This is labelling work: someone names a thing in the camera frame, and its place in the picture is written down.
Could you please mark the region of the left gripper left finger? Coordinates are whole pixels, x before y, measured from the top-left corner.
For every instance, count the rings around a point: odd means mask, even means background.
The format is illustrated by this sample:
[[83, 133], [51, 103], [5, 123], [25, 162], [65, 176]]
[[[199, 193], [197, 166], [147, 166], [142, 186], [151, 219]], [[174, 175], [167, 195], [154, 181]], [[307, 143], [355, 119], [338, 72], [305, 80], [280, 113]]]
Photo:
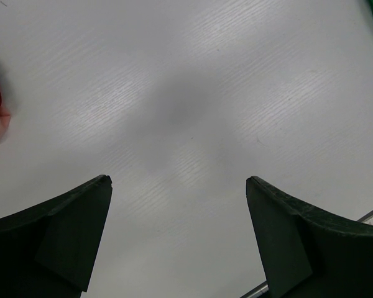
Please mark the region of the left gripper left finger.
[[113, 188], [99, 175], [0, 218], [0, 297], [81, 297], [88, 290]]

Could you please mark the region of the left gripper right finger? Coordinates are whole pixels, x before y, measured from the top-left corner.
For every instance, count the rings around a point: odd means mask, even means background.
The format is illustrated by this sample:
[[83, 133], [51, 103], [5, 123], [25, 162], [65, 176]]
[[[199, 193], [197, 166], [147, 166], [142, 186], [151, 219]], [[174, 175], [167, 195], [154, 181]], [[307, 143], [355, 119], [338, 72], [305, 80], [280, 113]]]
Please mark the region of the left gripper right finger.
[[247, 179], [246, 197], [269, 297], [373, 297], [373, 225], [257, 176]]

